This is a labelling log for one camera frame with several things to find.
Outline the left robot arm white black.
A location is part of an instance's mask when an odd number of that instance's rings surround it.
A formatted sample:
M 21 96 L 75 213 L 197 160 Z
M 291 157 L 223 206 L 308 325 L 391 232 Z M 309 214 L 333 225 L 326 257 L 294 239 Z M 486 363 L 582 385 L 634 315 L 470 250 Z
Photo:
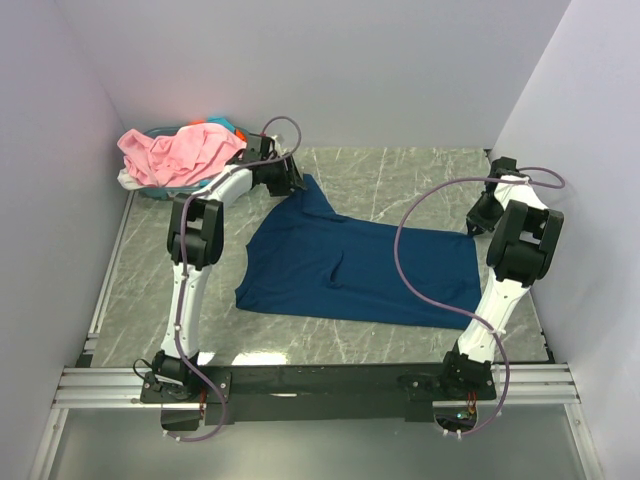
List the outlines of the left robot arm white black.
M 176 401 L 193 399 L 200 388 L 195 373 L 204 291 L 224 248 L 224 213 L 241 196 L 264 185 L 273 197 L 306 188 L 293 154 L 281 153 L 276 138 L 246 136 L 246 146 L 204 185 L 173 200 L 167 237 L 173 292 L 168 326 L 151 362 L 147 386 L 157 382 Z

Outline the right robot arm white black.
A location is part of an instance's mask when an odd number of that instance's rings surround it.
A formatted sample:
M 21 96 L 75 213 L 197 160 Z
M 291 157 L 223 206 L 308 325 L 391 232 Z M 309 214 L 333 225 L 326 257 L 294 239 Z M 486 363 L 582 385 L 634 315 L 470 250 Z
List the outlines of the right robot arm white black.
M 471 322 L 444 357 L 438 377 L 444 395 L 460 399 L 492 387 L 497 339 L 520 300 L 548 273 L 564 220 L 539 199 L 515 159 L 491 163 L 485 189 L 466 219 L 470 235 L 493 235 L 486 256 L 489 275 Z

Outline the dark blue t shirt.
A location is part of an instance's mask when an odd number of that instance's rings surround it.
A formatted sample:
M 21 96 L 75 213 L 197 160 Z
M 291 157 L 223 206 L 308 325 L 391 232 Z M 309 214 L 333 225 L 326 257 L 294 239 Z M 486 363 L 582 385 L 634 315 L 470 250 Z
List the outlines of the dark blue t shirt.
M 474 241 L 340 215 L 310 175 L 246 246 L 241 310 L 463 330 L 481 299 Z

